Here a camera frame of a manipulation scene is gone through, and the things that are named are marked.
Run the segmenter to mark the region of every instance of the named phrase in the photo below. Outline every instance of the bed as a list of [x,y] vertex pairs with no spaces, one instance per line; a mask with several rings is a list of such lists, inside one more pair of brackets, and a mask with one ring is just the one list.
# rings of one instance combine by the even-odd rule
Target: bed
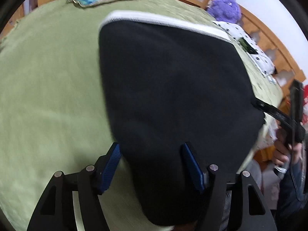
[[[38,0],[39,7],[5,37],[0,51],[0,208],[16,231],[27,229],[34,207],[55,171],[80,171],[105,154],[114,141],[98,65],[101,21],[111,11],[129,9],[217,27],[202,9],[209,0],[181,1],[187,3],[127,0],[82,9],[66,0]],[[242,12],[244,29],[249,33],[258,27],[264,32],[261,38],[267,37],[273,44],[270,46],[279,49],[281,57],[275,63],[278,71],[292,69],[295,78],[303,81],[302,71],[279,39],[251,13],[245,9]],[[269,83],[247,54],[234,45],[255,95],[279,106],[288,95],[287,89]],[[271,120],[266,117],[260,136],[267,132]],[[242,166],[251,160],[254,151],[252,148]],[[124,159],[110,189],[100,199],[111,230],[172,229],[154,226],[142,214]],[[74,207],[78,229],[83,230],[78,204]]]

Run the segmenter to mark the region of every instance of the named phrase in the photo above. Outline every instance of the green fabric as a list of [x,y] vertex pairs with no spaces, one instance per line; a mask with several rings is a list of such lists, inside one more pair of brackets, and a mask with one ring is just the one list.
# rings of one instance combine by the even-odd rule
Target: green fabric
[[[126,0],[87,9],[56,0],[21,20],[0,46],[0,207],[17,231],[27,229],[55,171],[73,173],[94,164],[114,141],[101,88],[97,38],[101,21],[116,9],[217,27],[204,10],[177,0]],[[277,105],[279,87],[264,80],[235,46],[256,95]],[[142,214],[124,159],[101,199],[111,231],[170,230],[154,226]],[[80,212],[76,218],[83,230]]]

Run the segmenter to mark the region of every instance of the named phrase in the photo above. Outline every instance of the black bracket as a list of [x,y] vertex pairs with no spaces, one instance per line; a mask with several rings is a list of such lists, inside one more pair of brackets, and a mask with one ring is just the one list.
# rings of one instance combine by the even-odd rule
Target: black bracket
[[248,171],[234,175],[221,171],[218,164],[204,164],[189,142],[181,152],[195,188],[205,195],[195,231],[220,230],[227,191],[232,192],[227,230],[277,231],[272,213]]
[[305,129],[300,124],[301,119],[299,121],[293,120],[290,116],[286,115],[273,105],[270,105],[266,102],[261,101],[256,98],[253,102],[253,106],[263,112],[273,116],[276,120],[280,122],[280,126],[287,132],[287,142],[292,143],[292,127],[295,126],[295,142],[301,143],[305,138]]
[[109,188],[121,158],[118,143],[79,173],[57,171],[50,179],[30,219],[27,231],[77,231],[73,191],[78,191],[86,231],[109,231],[98,195]]

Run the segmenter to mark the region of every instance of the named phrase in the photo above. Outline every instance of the white wall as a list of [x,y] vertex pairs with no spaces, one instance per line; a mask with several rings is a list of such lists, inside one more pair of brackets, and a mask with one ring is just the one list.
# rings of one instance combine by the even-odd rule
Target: white wall
[[308,41],[282,3],[279,0],[236,1],[276,34],[308,77]]

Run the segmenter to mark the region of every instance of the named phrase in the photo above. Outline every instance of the screw head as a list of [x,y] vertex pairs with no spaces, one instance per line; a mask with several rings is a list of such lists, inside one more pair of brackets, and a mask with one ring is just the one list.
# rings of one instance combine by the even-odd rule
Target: screw head
[[90,172],[90,171],[93,171],[94,168],[95,167],[93,165],[89,165],[89,166],[86,167],[86,170]]
[[54,176],[55,177],[60,177],[62,175],[62,172],[61,171],[57,171],[54,173]]
[[244,170],[244,171],[242,172],[242,174],[243,174],[243,176],[245,176],[245,177],[249,177],[249,176],[250,176],[250,173],[249,173],[248,171],[246,171],[246,170]]
[[218,170],[218,166],[216,164],[211,164],[210,169],[213,170],[213,171],[216,171],[216,170]]

